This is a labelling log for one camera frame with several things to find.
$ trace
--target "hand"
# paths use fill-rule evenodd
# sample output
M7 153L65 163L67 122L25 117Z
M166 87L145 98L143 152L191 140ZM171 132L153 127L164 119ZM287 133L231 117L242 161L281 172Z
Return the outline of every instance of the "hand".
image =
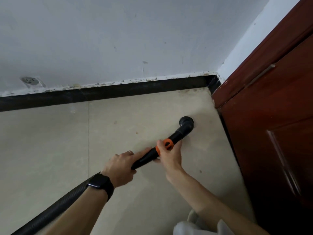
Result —
M178 170L182 170L182 155L180 148L182 147L182 141L178 141L171 151L167 150L163 144L163 141L158 140L157 146L160 150L160 159L155 159L157 163L161 163L166 171L166 178L170 180L171 176Z
M131 170L135 161L142 158L151 148L134 154L132 151L115 154L104 166L101 174L108 176L114 188L123 186L133 180L136 170Z

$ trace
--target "beige floor tile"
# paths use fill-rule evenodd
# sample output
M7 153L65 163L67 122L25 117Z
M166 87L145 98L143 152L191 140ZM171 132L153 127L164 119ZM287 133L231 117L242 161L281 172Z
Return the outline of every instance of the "beige floor tile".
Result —
M179 127L182 116L195 121L194 130L183 140L184 169L254 220L239 167L206 88L90 102L90 175L99 172L114 154L136 152L167 138ZM189 211L166 181L161 166L149 163L137 170L131 183L116 189L92 234L171 234Z
M9 235L88 178L88 103L0 112L0 155Z

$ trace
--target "door panel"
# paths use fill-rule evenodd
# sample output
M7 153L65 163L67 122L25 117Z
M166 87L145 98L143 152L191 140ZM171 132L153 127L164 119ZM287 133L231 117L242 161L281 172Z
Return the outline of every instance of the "door panel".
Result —
M313 202L313 36L219 111L259 224L299 232Z

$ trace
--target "wall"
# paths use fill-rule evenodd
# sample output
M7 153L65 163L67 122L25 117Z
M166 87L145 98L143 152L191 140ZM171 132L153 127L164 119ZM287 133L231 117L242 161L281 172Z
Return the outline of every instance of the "wall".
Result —
M216 72L267 2L0 0L0 94Z
M269 0L218 69L221 83L239 67L299 0Z

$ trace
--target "person's left hand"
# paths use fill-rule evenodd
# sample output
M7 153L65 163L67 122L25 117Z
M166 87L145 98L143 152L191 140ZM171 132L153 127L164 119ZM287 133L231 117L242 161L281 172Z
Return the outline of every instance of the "person's left hand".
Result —
M131 170L135 161L142 158L151 148L146 148L136 154L127 151L120 155L115 154L104 166L101 174L108 176L114 188L123 186L133 180L136 170Z

